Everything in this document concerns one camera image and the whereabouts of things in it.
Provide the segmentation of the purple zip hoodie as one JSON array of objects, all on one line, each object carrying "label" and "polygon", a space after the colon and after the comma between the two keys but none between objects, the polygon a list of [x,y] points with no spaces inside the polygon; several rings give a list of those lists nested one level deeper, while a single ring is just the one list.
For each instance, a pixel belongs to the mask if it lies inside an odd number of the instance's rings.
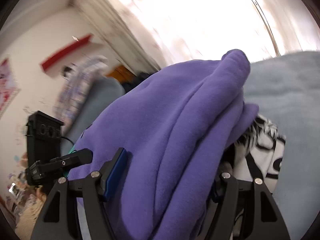
[{"label": "purple zip hoodie", "polygon": [[107,213],[117,239],[195,239],[224,150],[255,120],[244,103],[246,55],[165,67],[112,102],[83,131],[75,149],[93,152],[70,171],[83,178],[117,149],[129,164]]}]

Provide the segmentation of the black clothes pile by window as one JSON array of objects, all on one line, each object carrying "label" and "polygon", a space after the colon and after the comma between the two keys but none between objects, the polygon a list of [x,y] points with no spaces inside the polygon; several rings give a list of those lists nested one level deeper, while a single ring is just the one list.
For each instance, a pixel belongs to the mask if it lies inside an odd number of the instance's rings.
[{"label": "black clothes pile by window", "polygon": [[149,74],[149,73],[141,72],[137,76],[135,76],[131,81],[126,81],[121,85],[124,88],[125,93],[128,93],[129,91],[133,90],[138,85],[140,85],[143,81],[145,81],[151,75],[153,75],[153,73]]}]

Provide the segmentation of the purple floral folded blanket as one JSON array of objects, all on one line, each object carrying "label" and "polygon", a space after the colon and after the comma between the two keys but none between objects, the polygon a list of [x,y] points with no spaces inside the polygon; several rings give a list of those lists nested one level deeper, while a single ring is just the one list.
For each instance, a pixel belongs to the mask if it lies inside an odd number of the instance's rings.
[{"label": "purple floral folded blanket", "polygon": [[64,123],[64,130],[76,120],[94,82],[110,70],[103,55],[88,57],[66,69],[69,70],[63,71],[66,81],[53,107],[55,118]]}]

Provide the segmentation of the black white patterned garment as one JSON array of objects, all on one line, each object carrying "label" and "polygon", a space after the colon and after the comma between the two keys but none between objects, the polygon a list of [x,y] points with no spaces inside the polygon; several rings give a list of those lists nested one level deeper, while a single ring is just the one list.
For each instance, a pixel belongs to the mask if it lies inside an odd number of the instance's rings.
[{"label": "black white patterned garment", "polygon": [[[260,178],[273,196],[285,144],[286,139],[278,133],[276,125],[263,116],[256,117],[247,131],[225,150],[216,180],[222,172],[249,182]],[[241,221],[242,214],[239,214],[230,239],[238,237]]]}]

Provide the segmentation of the orange wooden headboard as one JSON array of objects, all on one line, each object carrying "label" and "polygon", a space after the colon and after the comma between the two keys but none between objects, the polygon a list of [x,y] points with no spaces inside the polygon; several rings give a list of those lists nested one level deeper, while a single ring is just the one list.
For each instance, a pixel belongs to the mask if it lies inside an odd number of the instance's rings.
[{"label": "orange wooden headboard", "polygon": [[116,66],[116,68],[112,72],[106,74],[105,76],[116,79],[120,84],[132,82],[136,77],[135,74],[133,74],[122,64]]}]

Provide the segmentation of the grey-blue bed blanket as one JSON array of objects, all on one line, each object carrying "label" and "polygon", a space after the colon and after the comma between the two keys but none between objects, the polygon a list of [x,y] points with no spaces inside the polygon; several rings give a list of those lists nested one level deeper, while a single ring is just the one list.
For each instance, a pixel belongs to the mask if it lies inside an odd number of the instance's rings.
[{"label": "grey-blue bed blanket", "polygon": [[319,52],[253,63],[244,93],[286,136],[273,195],[291,239],[301,239],[319,213]]}]

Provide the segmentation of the floral sheer curtain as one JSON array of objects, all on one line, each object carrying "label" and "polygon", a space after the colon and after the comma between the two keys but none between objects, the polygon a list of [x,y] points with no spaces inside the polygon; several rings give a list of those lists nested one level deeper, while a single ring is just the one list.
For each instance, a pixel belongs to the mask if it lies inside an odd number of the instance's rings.
[{"label": "floral sheer curtain", "polygon": [[319,18],[303,0],[73,0],[125,62],[164,68],[242,50],[249,61],[319,51]]}]

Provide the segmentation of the cartoon wall sticker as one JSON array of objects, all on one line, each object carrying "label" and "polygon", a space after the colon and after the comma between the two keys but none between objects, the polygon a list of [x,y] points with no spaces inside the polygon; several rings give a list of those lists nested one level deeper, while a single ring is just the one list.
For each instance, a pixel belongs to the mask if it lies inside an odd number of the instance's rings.
[{"label": "cartoon wall sticker", "polygon": [[73,73],[74,69],[70,66],[64,66],[61,70],[61,75],[66,80],[68,80]]}]

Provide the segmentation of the red wall shelf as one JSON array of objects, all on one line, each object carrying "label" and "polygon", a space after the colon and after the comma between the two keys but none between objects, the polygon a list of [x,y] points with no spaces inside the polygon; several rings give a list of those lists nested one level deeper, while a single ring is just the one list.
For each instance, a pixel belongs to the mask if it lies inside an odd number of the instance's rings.
[{"label": "red wall shelf", "polygon": [[58,49],[56,52],[52,53],[52,55],[48,56],[40,63],[42,70],[44,72],[47,72],[50,67],[57,63],[57,61],[60,61],[68,54],[88,44],[91,41],[92,37],[93,34],[89,33],[81,38],[76,38],[73,42]]}]

